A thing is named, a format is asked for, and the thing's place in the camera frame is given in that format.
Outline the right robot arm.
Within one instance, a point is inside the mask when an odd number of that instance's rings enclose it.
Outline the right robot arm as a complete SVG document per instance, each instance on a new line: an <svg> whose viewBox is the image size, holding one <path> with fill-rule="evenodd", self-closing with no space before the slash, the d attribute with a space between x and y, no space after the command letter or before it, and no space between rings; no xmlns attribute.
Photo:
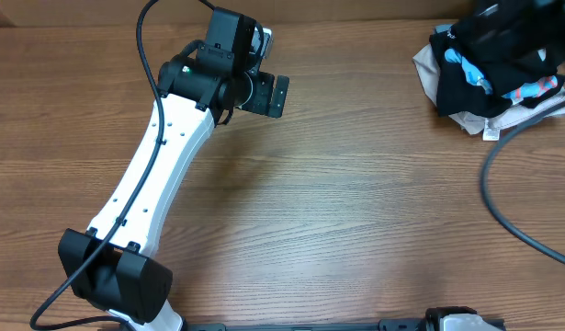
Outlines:
<svg viewBox="0 0 565 331"><path fill-rule="evenodd" d="M426 331L505 331L504 320L484 320L469 307L436 307L425 311Z"/></svg>

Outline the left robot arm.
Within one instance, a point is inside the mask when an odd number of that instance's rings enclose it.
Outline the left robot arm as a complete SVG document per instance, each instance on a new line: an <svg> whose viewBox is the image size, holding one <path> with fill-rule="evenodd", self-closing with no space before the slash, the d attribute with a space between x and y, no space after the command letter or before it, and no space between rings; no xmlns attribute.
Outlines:
<svg viewBox="0 0 565 331"><path fill-rule="evenodd" d="M123 330L183 330L168 301L173 274L155 260L167 213L214 129L235 110L282 115L289 80L261 70L274 43L251 17L216 7L193 40L152 79L153 112L110 199L86 230L67 230L58 254L73 293Z"/></svg>

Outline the black polo shirt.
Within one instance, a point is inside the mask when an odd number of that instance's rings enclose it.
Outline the black polo shirt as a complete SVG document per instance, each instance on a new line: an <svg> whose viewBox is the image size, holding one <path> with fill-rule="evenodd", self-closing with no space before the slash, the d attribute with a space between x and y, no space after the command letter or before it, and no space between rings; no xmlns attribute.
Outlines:
<svg viewBox="0 0 565 331"><path fill-rule="evenodd" d="M504 95L565 62L565 0L484 1L450 33L493 92Z"/></svg>

